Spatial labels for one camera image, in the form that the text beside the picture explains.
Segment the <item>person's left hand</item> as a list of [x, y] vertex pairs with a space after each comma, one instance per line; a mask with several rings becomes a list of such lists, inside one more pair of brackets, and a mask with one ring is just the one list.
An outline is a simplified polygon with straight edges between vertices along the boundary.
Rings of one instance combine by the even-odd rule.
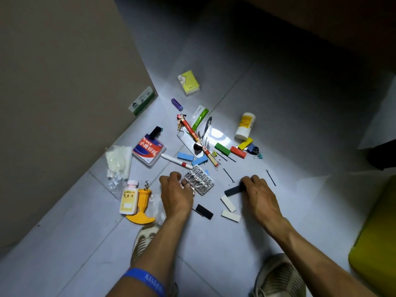
[[172, 171], [169, 176], [160, 176], [159, 180], [166, 218], [186, 222], [191, 214], [194, 197], [187, 189], [182, 189], [179, 183], [181, 174]]

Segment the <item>black rectangular block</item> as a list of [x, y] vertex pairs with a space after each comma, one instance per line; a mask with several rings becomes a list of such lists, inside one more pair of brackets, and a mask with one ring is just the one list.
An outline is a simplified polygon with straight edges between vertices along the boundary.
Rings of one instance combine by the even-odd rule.
[[242, 193], [246, 190], [246, 186], [244, 184], [237, 185], [233, 188], [224, 191], [225, 196], [230, 197], [239, 193]]
[[213, 217], [213, 213], [211, 211], [209, 211], [208, 209], [206, 209], [205, 207], [203, 207], [202, 205], [200, 205], [200, 204], [198, 204], [196, 206], [194, 211], [196, 213], [198, 213], [199, 215], [201, 215], [202, 217], [205, 217], [208, 220], [211, 220], [212, 217]]

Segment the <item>white marker with red tip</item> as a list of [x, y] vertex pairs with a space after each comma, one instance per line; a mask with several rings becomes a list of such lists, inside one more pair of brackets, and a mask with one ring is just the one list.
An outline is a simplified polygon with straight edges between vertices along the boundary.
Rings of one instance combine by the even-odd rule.
[[184, 167], [184, 168], [186, 168], [186, 169], [190, 169], [190, 170], [193, 169], [193, 166], [192, 166], [191, 164], [188, 164], [188, 163], [186, 163], [186, 162], [184, 162], [184, 161], [182, 161], [182, 160], [173, 158], [173, 157], [171, 157], [171, 156], [169, 156], [169, 155], [161, 154], [161, 157], [162, 157], [163, 159], [166, 159], [166, 160], [172, 162], [172, 163], [175, 163], [175, 164], [177, 164], [177, 165], [180, 165], [180, 166], [182, 166], [182, 167]]

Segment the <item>wooden chopsticks in wrapper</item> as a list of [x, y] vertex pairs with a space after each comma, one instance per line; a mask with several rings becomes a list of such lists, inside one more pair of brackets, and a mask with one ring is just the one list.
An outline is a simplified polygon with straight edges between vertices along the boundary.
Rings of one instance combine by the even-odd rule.
[[219, 163], [215, 159], [215, 157], [211, 154], [211, 152], [203, 145], [202, 150], [204, 154], [207, 156], [207, 158], [211, 161], [211, 163], [217, 168], [219, 167]]

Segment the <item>shiny metal plate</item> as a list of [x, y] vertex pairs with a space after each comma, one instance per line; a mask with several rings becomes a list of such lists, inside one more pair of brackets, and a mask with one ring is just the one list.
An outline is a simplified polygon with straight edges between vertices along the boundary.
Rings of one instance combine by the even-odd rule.
[[186, 148], [196, 157], [196, 158], [201, 158], [204, 154], [203, 150], [195, 150], [194, 145], [196, 144], [196, 141], [194, 138], [190, 135], [190, 133], [185, 130], [185, 128], [179, 130], [177, 132], [177, 137], [183, 142], [183, 144], [186, 146]]

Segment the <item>yellow corkscrew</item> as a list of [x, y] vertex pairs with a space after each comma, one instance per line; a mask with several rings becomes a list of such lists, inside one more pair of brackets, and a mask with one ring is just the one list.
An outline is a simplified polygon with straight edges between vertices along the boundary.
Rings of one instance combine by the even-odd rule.
[[145, 181], [145, 187], [143, 189], [138, 190], [139, 198], [137, 203], [137, 213], [136, 214], [128, 214], [126, 215], [126, 219], [135, 223], [135, 224], [150, 224], [155, 222], [154, 217], [148, 217], [145, 214], [145, 211], [148, 207], [150, 197], [152, 195], [152, 191], [149, 188], [149, 183]]

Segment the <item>red and blue packet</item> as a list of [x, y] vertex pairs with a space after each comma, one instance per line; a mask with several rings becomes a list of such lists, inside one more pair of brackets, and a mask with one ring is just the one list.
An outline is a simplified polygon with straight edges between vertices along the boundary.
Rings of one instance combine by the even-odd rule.
[[166, 145], [155, 137], [146, 134], [133, 148], [132, 156], [148, 167], [153, 166], [161, 154], [166, 150]]

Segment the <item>white bottle with yellow label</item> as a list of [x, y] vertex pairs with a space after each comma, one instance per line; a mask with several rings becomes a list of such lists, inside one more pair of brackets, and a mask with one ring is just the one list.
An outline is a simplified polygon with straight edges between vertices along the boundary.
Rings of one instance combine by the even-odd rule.
[[256, 116], [254, 114], [248, 112], [242, 115], [239, 126], [235, 133], [235, 139], [247, 140], [249, 138], [255, 118]]

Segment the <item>person's left shoe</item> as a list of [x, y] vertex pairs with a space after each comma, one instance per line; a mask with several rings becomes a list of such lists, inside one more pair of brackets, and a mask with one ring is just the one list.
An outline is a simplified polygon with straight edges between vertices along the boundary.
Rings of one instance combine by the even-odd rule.
[[[132, 265], [136, 259], [142, 254], [142, 252], [147, 248], [148, 244], [155, 237], [161, 225], [156, 223], [150, 223], [144, 225], [136, 236], [136, 240], [133, 246], [133, 252], [131, 255], [130, 265]], [[170, 281], [167, 285], [167, 297], [178, 297], [179, 287], [174, 281], [174, 271], [175, 264], [173, 264], [170, 274]]]

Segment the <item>green pen in clear packet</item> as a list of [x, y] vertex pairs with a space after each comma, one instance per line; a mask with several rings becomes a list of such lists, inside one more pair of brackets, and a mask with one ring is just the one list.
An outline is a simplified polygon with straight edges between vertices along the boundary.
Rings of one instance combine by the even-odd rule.
[[197, 128], [201, 125], [206, 115], [209, 113], [209, 110], [203, 105], [199, 105], [195, 110], [194, 114], [188, 119], [188, 122], [193, 129], [196, 131]]

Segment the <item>clear bag with white contents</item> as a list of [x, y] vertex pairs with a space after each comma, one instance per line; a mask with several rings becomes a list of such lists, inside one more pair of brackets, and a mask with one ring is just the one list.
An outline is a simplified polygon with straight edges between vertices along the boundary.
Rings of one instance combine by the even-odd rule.
[[118, 193], [126, 186], [129, 179], [132, 147], [114, 145], [106, 151], [105, 157], [110, 191]]

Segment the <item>green and white box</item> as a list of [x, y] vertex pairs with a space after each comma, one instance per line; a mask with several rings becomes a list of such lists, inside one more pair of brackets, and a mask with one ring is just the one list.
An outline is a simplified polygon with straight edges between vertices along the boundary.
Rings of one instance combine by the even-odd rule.
[[139, 116], [146, 107], [157, 97], [156, 92], [151, 86], [148, 86], [129, 106], [129, 110], [134, 116]]

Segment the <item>blue wristband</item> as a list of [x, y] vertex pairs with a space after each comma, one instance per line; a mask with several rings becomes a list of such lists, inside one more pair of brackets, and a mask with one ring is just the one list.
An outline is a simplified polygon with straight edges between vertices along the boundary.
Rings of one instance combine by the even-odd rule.
[[164, 285], [152, 274], [150, 274], [149, 272], [143, 269], [131, 268], [128, 271], [126, 271], [122, 277], [129, 277], [136, 279], [142, 282], [143, 284], [145, 284], [151, 290], [153, 290], [158, 297], [166, 297], [166, 289]]

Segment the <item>brown cardboard box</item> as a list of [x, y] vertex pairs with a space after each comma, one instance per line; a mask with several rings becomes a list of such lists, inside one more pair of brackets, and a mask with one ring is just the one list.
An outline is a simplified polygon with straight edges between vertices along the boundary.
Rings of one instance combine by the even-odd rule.
[[0, 0], [0, 250], [144, 111], [155, 86], [114, 0]]
[[216, 0], [263, 35], [293, 26], [396, 73], [396, 0]]

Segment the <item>yellow-green plastic bin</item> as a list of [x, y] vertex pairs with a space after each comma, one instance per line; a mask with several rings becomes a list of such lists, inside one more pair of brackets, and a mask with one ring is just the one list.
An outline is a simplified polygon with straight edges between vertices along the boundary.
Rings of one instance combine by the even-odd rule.
[[353, 270], [384, 297], [396, 297], [396, 175], [369, 213], [348, 260]]

